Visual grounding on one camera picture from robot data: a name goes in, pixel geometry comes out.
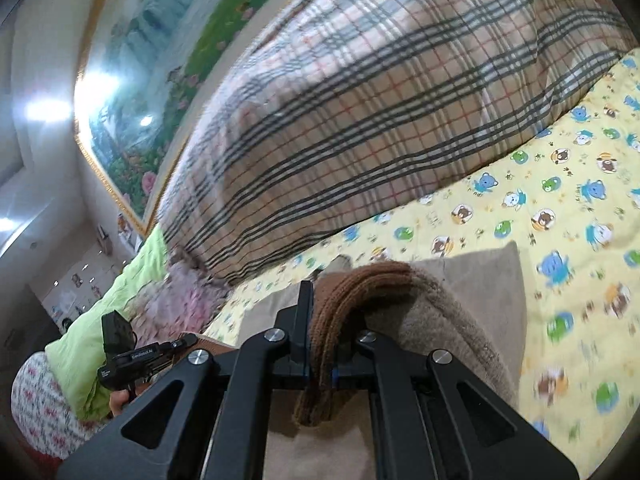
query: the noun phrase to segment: metal bolt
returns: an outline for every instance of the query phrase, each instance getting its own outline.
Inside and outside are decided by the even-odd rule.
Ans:
[[[271,343],[282,341],[284,339],[284,330],[281,328],[270,328],[264,333],[264,338]]]
[[[192,365],[201,365],[207,362],[207,360],[209,359],[209,352],[203,350],[202,348],[199,348],[191,352],[188,355],[187,359]]]
[[[453,359],[451,353],[448,350],[436,350],[431,358],[439,365],[448,365]]]
[[[358,341],[361,343],[373,343],[376,340],[376,333],[371,330],[363,330],[358,334]]]

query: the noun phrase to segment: green pillow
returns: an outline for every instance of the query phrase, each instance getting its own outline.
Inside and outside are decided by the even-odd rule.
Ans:
[[[125,267],[104,297],[69,327],[68,332],[45,347],[47,361],[62,393],[79,420],[101,420],[109,413],[110,391],[100,386],[97,370],[104,364],[102,314],[117,310],[127,320],[127,301],[151,281],[166,275],[166,245],[156,226],[138,256]]]

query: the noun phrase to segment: pillow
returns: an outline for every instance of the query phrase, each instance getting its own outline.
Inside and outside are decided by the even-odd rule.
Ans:
[[[79,420],[100,420],[109,413],[110,392],[97,381],[97,369],[104,364],[102,349],[103,314],[117,310],[127,320],[127,301],[140,288],[166,275],[166,245],[156,226],[133,261],[113,282],[104,297],[82,314],[68,332],[45,347],[51,371],[65,399]]]
[[[203,106],[167,244],[239,283],[545,135],[636,44],[611,0],[293,0]]]

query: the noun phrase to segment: human hand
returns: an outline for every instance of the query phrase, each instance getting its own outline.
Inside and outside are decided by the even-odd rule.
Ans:
[[[143,383],[140,386],[136,386],[136,395],[143,393],[151,383]],[[127,390],[118,390],[117,392],[111,392],[109,396],[109,409],[113,416],[118,416],[124,410],[125,404],[129,402],[129,392]]]

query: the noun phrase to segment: wall mural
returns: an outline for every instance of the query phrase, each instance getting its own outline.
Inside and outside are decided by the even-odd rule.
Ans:
[[[191,102],[266,1],[94,3],[76,85],[76,140],[142,234],[179,155],[174,140]]]

